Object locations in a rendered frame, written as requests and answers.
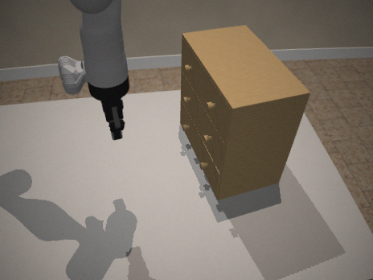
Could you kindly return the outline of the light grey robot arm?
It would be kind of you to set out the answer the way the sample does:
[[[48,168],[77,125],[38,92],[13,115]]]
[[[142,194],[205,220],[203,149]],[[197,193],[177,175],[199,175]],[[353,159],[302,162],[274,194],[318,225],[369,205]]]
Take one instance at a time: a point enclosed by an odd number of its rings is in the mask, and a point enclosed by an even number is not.
[[[58,67],[65,92],[77,94],[86,82],[98,88],[122,84],[128,77],[128,67],[121,29],[121,0],[70,2],[82,11],[80,40],[85,72],[82,61],[61,56]]]

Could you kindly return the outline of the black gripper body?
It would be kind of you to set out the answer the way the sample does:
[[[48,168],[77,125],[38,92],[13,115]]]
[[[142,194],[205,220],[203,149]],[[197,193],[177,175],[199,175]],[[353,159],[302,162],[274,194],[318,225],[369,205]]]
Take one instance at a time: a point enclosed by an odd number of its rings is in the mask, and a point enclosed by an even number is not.
[[[113,118],[112,107],[117,107],[118,116],[120,116],[119,100],[129,91],[129,74],[127,79],[122,83],[112,88],[98,88],[88,83],[89,92],[95,99],[105,101],[108,114]]]

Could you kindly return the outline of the tan wooden chest of drawers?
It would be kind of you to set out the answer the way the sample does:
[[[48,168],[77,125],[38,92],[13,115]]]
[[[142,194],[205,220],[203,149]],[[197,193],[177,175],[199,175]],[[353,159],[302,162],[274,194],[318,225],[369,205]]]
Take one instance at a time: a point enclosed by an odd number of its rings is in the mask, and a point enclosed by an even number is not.
[[[231,108],[217,200],[279,183],[310,91],[246,25],[184,39]]]

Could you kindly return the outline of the tan wooden drawer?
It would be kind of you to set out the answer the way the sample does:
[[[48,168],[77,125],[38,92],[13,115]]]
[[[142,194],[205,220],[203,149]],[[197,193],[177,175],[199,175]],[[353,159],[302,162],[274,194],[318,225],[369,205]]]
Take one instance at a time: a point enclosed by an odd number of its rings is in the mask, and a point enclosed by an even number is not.
[[[192,88],[185,74],[182,74],[182,100],[188,108],[195,124],[199,128],[200,104],[198,96]]]
[[[224,100],[222,94],[217,89],[207,72],[204,74],[203,78],[202,103],[226,142],[231,108]]]
[[[207,144],[211,155],[213,156],[220,172],[222,171],[223,156],[225,150],[225,143],[219,132],[215,128],[212,120],[210,119],[207,111],[202,107],[201,109],[201,120],[200,120],[200,131],[203,137],[204,143]]]
[[[207,149],[207,146],[205,145],[201,135],[199,135],[197,158],[200,162],[200,169],[204,171],[207,180],[211,185],[213,192],[215,193],[215,196],[217,196],[221,174],[213,158],[211,157],[211,154]]]
[[[186,40],[182,43],[182,69],[201,100],[203,66],[191,50]],[[190,71],[191,70],[191,71]]]
[[[191,145],[193,146],[195,150],[195,153],[197,154],[199,131],[196,128],[183,102],[181,106],[181,123],[182,123],[182,130],[186,132],[186,135],[189,138]]]

